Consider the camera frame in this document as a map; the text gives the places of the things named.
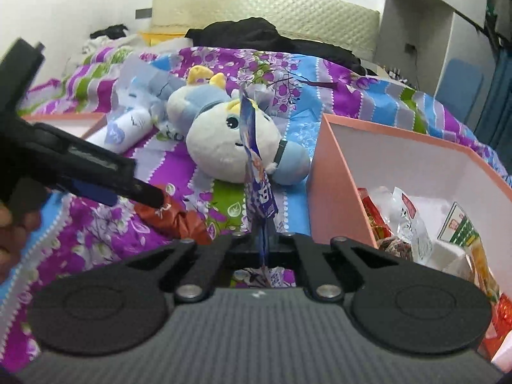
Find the hand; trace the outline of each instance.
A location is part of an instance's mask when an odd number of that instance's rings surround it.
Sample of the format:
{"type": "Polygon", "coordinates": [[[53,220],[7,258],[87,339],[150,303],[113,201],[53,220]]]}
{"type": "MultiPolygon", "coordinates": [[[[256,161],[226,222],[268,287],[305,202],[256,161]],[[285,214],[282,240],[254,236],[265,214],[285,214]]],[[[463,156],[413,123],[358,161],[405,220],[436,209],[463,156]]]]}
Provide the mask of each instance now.
{"type": "Polygon", "coordinates": [[[21,225],[12,225],[11,212],[0,203],[0,284],[6,281],[11,269],[20,262],[21,250],[29,234],[40,225],[39,212],[26,214],[21,225]]]}

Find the yellow cloth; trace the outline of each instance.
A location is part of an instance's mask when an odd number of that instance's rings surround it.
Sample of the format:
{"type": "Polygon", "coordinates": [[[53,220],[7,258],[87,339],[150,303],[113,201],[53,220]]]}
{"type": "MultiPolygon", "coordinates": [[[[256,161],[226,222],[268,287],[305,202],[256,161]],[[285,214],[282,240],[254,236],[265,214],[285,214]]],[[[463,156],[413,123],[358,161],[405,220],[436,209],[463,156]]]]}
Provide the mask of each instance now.
{"type": "Polygon", "coordinates": [[[159,43],[165,42],[166,40],[175,39],[177,37],[184,37],[183,33],[150,33],[150,32],[139,32],[140,36],[149,46],[156,46],[159,43]]]}

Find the ribbed gray surface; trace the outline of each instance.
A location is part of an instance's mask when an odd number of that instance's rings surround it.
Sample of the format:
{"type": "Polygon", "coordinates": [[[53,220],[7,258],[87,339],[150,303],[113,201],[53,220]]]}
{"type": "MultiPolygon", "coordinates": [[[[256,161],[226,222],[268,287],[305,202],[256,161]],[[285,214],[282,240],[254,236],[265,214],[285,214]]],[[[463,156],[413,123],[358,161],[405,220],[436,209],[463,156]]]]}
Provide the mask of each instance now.
{"type": "Polygon", "coordinates": [[[383,350],[341,307],[317,304],[302,289],[217,289],[203,303],[178,307],[131,351],[45,353],[19,373],[26,384],[491,384],[500,375],[472,351],[415,359],[383,350]]]}

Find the floral bedspread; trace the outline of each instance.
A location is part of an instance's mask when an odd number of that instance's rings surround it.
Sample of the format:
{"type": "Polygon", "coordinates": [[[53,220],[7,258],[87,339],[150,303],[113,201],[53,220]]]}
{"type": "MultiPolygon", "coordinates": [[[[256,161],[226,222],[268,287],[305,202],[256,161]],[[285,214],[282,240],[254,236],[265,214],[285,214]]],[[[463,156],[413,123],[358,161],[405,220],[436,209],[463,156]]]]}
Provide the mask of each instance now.
{"type": "MultiPolygon", "coordinates": [[[[129,48],[102,48],[66,79],[33,88],[19,108],[23,114],[109,112],[113,85],[129,48]]],[[[141,58],[154,61],[155,55],[141,58]]],[[[228,78],[227,91],[240,83],[264,83],[275,90],[266,111],[283,136],[304,145],[312,157],[323,112],[400,127],[469,146],[509,184],[512,179],[490,147],[423,92],[359,76],[325,60],[287,53],[195,47],[173,54],[171,72],[186,76],[202,64],[228,78]]],[[[214,180],[198,170],[183,142],[156,129],[127,156],[138,162],[137,177],[165,185],[167,191],[198,210],[208,232],[244,228],[241,185],[214,180]]],[[[275,188],[279,231],[309,233],[305,183],[275,188]]],[[[0,359],[17,371],[39,352],[26,320],[35,292],[56,278],[151,250],[168,242],[144,224],[133,204],[120,198],[109,208],[72,195],[54,194],[43,209],[43,226],[32,235],[21,264],[0,287],[0,359]]]]}

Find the plush toy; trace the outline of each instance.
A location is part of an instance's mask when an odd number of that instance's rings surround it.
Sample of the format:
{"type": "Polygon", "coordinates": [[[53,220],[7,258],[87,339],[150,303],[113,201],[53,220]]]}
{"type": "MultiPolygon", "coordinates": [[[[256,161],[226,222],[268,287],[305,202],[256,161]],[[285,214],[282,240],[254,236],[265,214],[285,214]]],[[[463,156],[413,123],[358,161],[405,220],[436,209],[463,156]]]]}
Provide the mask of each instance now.
{"type": "MultiPolygon", "coordinates": [[[[238,91],[232,98],[225,88],[224,74],[213,75],[204,66],[194,66],[187,84],[169,97],[167,116],[186,136],[188,153],[199,169],[215,179],[243,183],[247,154],[240,140],[240,100],[238,91]]],[[[252,101],[252,105],[257,111],[258,150],[268,174],[281,185],[302,181],[310,165],[306,149],[282,140],[272,118],[256,102],[252,101]]]]}

